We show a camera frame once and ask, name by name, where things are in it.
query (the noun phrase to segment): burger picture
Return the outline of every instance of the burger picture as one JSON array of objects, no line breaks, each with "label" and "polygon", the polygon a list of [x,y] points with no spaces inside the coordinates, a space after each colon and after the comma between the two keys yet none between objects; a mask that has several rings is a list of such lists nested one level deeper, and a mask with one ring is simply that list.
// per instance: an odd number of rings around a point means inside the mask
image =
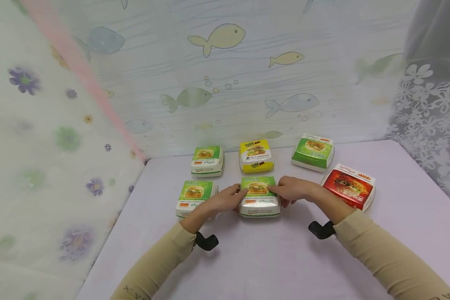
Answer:
[{"label": "burger picture", "polygon": [[213,150],[202,150],[197,154],[197,158],[211,158],[211,157],[213,157]]},{"label": "burger picture", "polygon": [[203,187],[201,186],[191,186],[184,193],[185,198],[196,198],[200,199],[203,196]]},{"label": "burger picture", "polygon": [[257,145],[257,146],[247,149],[247,155],[249,157],[251,157],[253,155],[258,155],[258,154],[265,154],[265,148],[263,146]]},{"label": "burger picture", "polygon": [[350,192],[355,195],[368,195],[366,187],[360,181],[346,174],[340,174],[335,178],[333,183],[338,192]]},{"label": "burger picture", "polygon": [[307,141],[305,143],[305,147],[313,150],[313,151],[318,151],[318,152],[322,152],[325,150],[325,148],[327,147],[324,143],[321,142],[315,142],[315,141]]},{"label": "burger picture", "polygon": [[248,184],[248,194],[249,195],[263,195],[268,193],[268,188],[266,183],[253,182]]}]

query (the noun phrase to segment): white lace curtain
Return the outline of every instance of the white lace curtain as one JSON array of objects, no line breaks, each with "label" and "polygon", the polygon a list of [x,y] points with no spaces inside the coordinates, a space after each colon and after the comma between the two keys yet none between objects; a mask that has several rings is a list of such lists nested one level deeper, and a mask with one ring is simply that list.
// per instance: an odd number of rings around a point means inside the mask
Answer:
[{"label": "white lace curtain", "polygon": [[387,137],[450,197],[450,0],[421,1],[405,58]]}]

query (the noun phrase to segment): person's left hand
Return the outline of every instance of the person's left hand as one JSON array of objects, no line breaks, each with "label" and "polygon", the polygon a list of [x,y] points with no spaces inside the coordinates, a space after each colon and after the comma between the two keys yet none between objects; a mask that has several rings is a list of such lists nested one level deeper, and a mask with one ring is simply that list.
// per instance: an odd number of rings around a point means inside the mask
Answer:
[{"label": "person's left hand", "polygon": [[248,189],[240,190],[240,184],[236,183],[203,202],[214,215],[235,209],[240,201],[247,195]]}]

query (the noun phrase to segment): beige sleeve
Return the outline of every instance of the beige sleeve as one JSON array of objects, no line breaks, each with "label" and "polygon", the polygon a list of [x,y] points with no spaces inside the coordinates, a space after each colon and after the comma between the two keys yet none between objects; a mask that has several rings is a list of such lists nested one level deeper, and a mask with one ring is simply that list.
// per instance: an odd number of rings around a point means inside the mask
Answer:
[{"label": "beige sleeve", "polygon": [[395,300],[450,300],[450,287],[442,278],[361,211],[334,228],[339,242]]},{"label": "beige sleeve", "polygon": [[191,253],[195,234],[180,223],[172,227],[127,272],[111,300],[149,300],[168,275]]}]

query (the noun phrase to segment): pink strip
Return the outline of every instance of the pink strip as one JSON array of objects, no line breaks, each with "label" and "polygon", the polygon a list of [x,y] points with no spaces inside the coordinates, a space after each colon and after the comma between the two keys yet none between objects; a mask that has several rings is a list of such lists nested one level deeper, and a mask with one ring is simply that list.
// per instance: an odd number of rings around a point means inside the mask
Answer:
[{"label": "pink strip", "polygon": [[145,161],[145,155],[137,147],[134,139],[128,134],[125,124],[113,110],[108,101],[108,96],[96,80],[94,73],[88,65],[88,61],[85,59],[77,43],[73,40],[61,17],[57,14],[57,10],[50,3],[50,0],[22,0],[22,4],[27,9],[33,21],[35,21],[38,29],[64,58],[70,70],[76,74],[79,81],[102,108],[105,115],[117,127],[118,132],[130,144],[138,158],[141,161]]}]

